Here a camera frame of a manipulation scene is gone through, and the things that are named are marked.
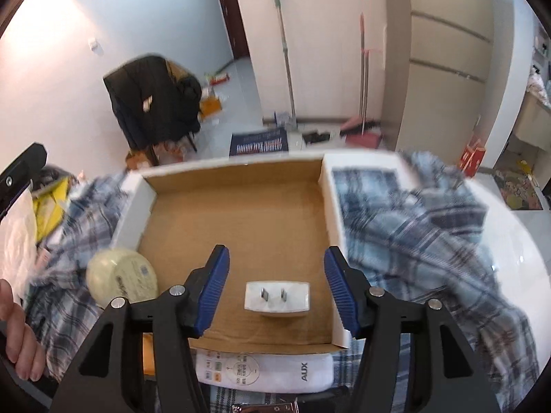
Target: finger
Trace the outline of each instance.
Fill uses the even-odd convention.
[[[6,280],[0,279],[0,320],[9,318],[14,304],[12,287]]]
[[[25,335],[23,337],[23,346],[19,353],[19,358],[15,365],[15,372],[20,379],[26,381],[30,374],[32,363],[34,362],[35,353],[37,352],[37,338],[34,336],[31,327],[25,325]]]
[[[20,305],[14,305],[6,323],[6,354],[12,363],[19,358],[25,335],[25,312]]]
[[[31,380],[33,382],[36,382],[38,379],[42,377],[42,374],[44,373],[44,367],[46,365],[46,354],[44,352],[44,348],[40,343],[37,345],[37,351],[35,352],[35,358],[32,361],[32,368],[31,368]]]

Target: doorway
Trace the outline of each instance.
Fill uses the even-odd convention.
[[[250,57],[238,0],[220,0],[220,6],[222,7],[222,14],[224,14],[233,58],[237,60],[242,57]]]

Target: yellow bag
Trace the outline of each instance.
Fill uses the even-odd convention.
[[[32,207],[37,217],[37,242],[45,238],[61,223],[68,191],[69,177],[65,177],[50,191],[32,201]]]

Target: book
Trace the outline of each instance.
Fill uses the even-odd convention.
[[[231,136],[230,157],[250,153],[288,152],[288,150],[287,132],[283,128]]]

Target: white wall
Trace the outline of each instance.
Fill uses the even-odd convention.
[[[494,53],[475,135],[486,142],[481,165],[494,167],[526,91],[532,63],[534,13],[526,0],[494,0]]]
[[[357,115],[360,87],[359,16],[366,17],[370,66],[368,116],[380,118],[385,0],[281,0],[298,117]],[[274,0],[239,0],[263,115],[290,112]]]
[[[128,143],[102,77],[145,53],[198,77],[227,63],[219,1],[25,0],[0,38],[0,168],[38,141],[72,172],[122,169]]]

